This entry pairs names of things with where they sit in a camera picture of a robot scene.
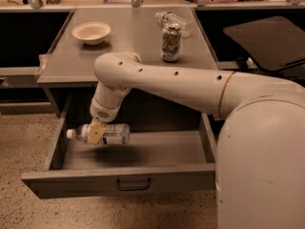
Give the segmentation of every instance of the drawer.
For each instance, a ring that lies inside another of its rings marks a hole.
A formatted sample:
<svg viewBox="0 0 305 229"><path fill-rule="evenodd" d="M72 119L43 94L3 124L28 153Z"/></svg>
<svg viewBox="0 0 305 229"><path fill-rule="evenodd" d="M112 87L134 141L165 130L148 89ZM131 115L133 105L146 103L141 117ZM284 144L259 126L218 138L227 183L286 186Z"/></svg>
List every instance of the drawer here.
<svg viewBox="0 0 305 229"><path fill-rule="evenodd" d="M196 130L190 123L186 123L186 130L168 128L168 121L163 121L166 125L160 130L145 131L143 127L132 130L128 145L94 146L65 138L71 126L90 122L90 115L86 114L90 103L84 99L91 97L80 92L69 94L44 170L21 177L39 198L214 189L215 141L205 114L199 115Z"/></svg>

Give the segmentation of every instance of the floor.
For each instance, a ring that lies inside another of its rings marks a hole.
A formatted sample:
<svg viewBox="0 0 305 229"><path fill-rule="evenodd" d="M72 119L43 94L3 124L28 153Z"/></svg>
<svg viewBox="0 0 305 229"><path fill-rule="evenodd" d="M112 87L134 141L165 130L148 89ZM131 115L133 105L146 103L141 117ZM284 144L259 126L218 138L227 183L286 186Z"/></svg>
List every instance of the floor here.
<svg viewBox="0 0 305 229"><path fill-rule="evenodd" d="M0 115L0 228L216 228L214 191L41 200L23 184L43 167L56 115Z"/></svg>

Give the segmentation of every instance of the gray tabletop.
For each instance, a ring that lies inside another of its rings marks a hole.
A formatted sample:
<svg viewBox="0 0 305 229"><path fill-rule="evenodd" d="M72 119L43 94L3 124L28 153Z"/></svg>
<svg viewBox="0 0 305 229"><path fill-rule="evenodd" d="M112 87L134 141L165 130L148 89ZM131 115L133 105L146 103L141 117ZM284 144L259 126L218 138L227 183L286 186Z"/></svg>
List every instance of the gray tabletop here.
<svg viewBox="0 0 305 229"><path fill-rule="evenodd" d="M181 39L180 58L174 63L161 59L161 28L155 21L158 11L169 10L193 21L189 37ZM98 46L86 46L71 35L74 27L85 22L104 22L111 33ZM95 59L106 52L137 52L144 64L217 69L210 50L190 8L78 8L67 26L39 84L94 83Z"/></svg>

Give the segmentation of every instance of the white bowl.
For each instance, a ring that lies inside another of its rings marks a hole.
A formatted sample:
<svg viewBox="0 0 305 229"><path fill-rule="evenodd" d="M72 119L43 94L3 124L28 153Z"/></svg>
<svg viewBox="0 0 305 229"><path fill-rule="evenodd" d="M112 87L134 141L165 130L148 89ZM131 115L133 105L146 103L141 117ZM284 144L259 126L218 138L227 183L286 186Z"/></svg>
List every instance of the white bowl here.
<svg viewBox="0 0 305 229"><path fill-rule="evenodd" d="M72 35L87 45L98 45L104 41L110 31L111 27L105 23L89 22L76 26Z"/></svg>

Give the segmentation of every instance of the soda can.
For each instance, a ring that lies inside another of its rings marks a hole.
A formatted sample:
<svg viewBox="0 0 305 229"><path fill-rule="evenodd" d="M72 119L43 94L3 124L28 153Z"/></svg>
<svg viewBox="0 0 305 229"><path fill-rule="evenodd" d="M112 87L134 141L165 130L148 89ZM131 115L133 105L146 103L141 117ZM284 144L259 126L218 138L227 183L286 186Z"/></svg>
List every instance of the soda can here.
<svg viewBox="0 0 305 229"><path fill-rule="evenodd" d="M166 24L162 30L162 52L164 61L174 62L179 58L180 26L177 23Z"/></svg>

